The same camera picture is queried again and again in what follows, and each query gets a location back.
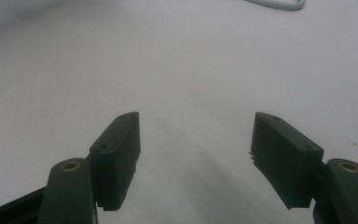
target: white table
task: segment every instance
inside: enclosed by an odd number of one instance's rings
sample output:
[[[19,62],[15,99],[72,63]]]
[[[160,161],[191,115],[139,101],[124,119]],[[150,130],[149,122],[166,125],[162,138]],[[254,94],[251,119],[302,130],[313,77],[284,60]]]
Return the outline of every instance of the white table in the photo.
[[[255,112],[358,162],[358,1],[0,2],[0,205],[134,110],[137,172],[100,223],[313,223],[253,166]]]

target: black plastic part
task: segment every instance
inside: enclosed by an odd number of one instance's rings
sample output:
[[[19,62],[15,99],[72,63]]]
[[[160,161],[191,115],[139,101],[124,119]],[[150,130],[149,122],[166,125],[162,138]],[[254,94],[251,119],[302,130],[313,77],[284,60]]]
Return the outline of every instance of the black plastic part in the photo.
[[[325,171],[326,190],[341,224],[358,224],[358,163],[333,159]]]
[[[97,223],[89,161],[70,159],[51,168],[37,224]]]
[[[104,211],[123,204],[140,153],[138,112],[116,118],[90,147],[94,196]]]
[[[283,119],[257,112],[251,154],[288,209],[310,207],[321,147]]]
[[[0,224],[36,223],[44,188],[0,206]]]

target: white surface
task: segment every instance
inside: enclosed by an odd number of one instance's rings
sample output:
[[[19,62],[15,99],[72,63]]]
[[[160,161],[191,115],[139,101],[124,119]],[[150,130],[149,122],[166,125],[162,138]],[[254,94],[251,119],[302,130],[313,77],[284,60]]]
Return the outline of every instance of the white surface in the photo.
[[[0,205],[133,110],[138,170],[100,223],[313,223],[254,168],[255,112],[358,162],[358,1],[0,1]]]

